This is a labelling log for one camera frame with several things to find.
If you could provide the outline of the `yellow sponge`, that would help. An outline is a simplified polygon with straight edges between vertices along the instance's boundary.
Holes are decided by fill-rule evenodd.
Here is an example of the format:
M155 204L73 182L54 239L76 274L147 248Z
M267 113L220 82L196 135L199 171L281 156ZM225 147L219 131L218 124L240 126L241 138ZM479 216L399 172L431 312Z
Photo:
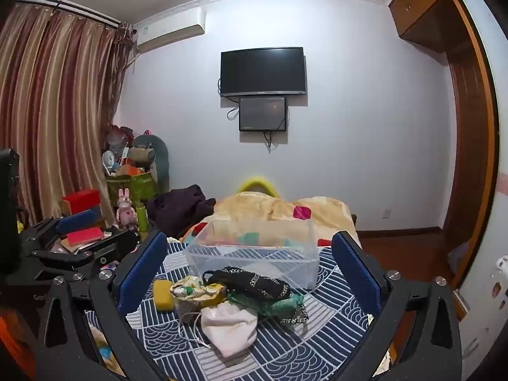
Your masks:
M169 312L174 310L175 301L171 288L172 282L168 279L154 280L152 286L153 303L157 311Z

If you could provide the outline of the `floral yellow green scarf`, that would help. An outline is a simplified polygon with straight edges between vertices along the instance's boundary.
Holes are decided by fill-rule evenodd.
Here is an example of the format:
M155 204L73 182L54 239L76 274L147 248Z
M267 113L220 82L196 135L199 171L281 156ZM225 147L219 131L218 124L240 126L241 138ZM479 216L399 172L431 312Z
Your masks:
M193 275L188 275L174 283L170 292L179 302L188 302L200 308L212 307L226 300L226 287L222 284L206 285Z

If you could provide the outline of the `green knitted cloth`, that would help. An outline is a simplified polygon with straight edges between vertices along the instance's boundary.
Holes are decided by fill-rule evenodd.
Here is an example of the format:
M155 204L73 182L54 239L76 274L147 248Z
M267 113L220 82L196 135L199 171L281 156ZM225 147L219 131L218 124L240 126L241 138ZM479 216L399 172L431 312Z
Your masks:
M259 301L243 293L229 291L227 299L253 309L265 318L277 319L282 324L304 324L308 320L304 297L300 294L292 293L288 298L278 301Z

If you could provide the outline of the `clear plastic storage box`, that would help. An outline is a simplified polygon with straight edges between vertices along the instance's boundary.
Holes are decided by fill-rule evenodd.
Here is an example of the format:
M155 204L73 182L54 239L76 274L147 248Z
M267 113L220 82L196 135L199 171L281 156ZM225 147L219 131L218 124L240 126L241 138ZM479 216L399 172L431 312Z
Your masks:
M312 290L318 281L318 239L310 220L212 220L184 250L190 271L237 267Z

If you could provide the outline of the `white drawstring pouch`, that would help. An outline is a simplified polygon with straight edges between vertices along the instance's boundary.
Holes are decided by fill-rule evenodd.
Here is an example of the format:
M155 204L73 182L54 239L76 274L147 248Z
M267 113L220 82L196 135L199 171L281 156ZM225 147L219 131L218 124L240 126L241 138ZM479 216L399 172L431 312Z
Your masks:
M177 332L185 341L215 349L229 359L247 350L257 339L258 314L250 308L222 302L179 318Z

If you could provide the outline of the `black pouch with chain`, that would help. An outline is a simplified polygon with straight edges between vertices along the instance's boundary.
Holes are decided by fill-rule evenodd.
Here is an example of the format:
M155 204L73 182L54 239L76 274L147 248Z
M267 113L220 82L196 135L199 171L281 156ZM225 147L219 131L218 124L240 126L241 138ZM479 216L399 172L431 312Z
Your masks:
M202 274L202 280L205 285L221 284L229 291L244 293L258 301L280 301L291 294L291 287L286 281L238 267L208 270Z

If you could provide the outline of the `pink bunny toy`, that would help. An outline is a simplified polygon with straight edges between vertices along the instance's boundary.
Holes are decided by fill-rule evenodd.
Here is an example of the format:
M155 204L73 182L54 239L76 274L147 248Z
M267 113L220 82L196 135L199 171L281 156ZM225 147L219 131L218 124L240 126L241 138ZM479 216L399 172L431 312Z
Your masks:
M138 224L137 213L130 199L128 188L118 190L116 223L120 229L129 229Z

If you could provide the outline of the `green cardboard box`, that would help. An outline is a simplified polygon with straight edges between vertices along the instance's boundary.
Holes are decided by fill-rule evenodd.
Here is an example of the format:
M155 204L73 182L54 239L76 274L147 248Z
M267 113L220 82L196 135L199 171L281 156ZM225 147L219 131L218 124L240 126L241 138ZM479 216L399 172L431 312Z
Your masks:
M116 207L120 189L128 188L130 199L134 203L151 200L157 194L157 185L150 173L136 176L107 176L106 182L112 207Z

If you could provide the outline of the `blue white patterned tablecloth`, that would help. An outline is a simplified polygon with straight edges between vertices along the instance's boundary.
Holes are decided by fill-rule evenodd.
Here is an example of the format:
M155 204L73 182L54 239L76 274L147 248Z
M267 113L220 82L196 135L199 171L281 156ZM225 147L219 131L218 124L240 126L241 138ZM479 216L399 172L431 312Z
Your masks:
M317 288L300 296L308 314L303 324L281 324L229 301L179 319L158 311L150 291L127 321L172 380L328 380L373 318L330 249L319 260Z

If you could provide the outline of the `dark purple garment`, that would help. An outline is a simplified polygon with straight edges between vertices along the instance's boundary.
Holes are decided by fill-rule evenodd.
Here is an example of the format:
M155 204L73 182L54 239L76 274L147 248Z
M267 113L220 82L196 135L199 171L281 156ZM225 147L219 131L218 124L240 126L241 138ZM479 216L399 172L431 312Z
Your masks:
M147 203L147 215L167 237L182 237L191 226L214 214L216 200L194 184L159 194Z

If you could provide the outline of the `grey green plush toy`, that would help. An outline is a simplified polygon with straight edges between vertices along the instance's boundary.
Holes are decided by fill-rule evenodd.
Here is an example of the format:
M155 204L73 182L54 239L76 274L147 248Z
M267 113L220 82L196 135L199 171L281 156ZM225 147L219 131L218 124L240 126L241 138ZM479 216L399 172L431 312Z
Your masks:
M127 157L151 173L160 193L170 190L169 152L161 138L152 134L136 137Z

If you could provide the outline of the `striped brown curtain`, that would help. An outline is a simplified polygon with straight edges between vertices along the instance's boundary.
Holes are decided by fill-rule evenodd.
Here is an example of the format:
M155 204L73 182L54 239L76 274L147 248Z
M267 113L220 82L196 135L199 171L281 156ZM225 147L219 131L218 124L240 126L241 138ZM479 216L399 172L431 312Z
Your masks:
M36 223L62 197L97 190L115 221L102 164L133 27L16 3L1 30L1 147L20 156L19 200Z

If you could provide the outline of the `white air conditioner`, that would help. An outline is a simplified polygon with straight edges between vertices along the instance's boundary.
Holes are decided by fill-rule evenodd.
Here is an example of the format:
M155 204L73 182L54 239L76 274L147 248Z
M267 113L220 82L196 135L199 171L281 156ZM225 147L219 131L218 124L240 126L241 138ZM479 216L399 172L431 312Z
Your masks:
M138 28L138 52L145 53L205 34L206 13L201 7L161 18Z

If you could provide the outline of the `wooden wardrobe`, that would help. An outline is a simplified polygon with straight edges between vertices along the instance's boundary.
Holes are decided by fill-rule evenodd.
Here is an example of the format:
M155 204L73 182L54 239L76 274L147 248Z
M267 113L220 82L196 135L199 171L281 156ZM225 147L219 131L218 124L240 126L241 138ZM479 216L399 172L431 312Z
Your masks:
M443 233L464 247L452 286L465 282L486 231L498 175L498 108L478 27L463 0L386 0L399 38L443 58L453 157Z

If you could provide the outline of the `large black wall television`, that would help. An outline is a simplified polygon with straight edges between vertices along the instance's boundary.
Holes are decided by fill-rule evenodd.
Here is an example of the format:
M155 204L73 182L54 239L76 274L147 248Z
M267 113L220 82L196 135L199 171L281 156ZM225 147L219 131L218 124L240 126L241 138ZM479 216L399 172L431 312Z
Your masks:
M306 60L302 47L266 47L222 52L220 95L306 94Z

